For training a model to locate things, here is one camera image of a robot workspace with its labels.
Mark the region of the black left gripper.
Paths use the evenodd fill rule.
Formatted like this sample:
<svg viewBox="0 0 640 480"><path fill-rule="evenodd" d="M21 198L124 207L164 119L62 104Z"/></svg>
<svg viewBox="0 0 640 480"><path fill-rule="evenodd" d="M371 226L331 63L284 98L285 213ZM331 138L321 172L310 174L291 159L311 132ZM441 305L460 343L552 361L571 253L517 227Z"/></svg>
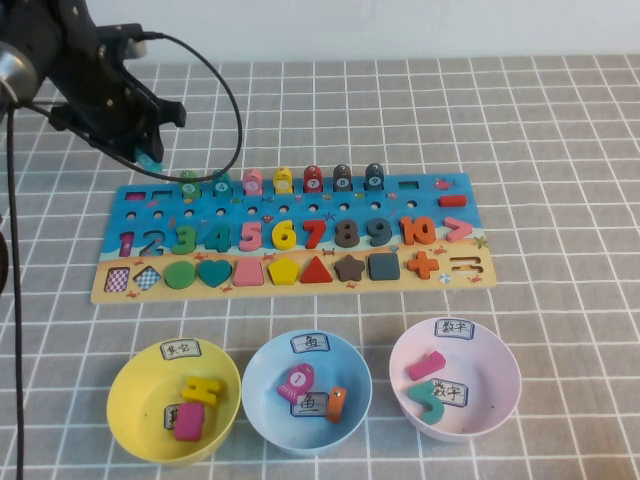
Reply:
<svg viewBox="0 0 640 480"><path fill-rule="evenodd" d="M145 153L162 161L164 146L159 127L183 127L186 110L176 101L163 100L131 75L119 51L96 48L89 55L67 51L54 61L49 79L65 97L51 109L58 129L75 129L101 144L117 144L127 161L145 142Z"/></svg>

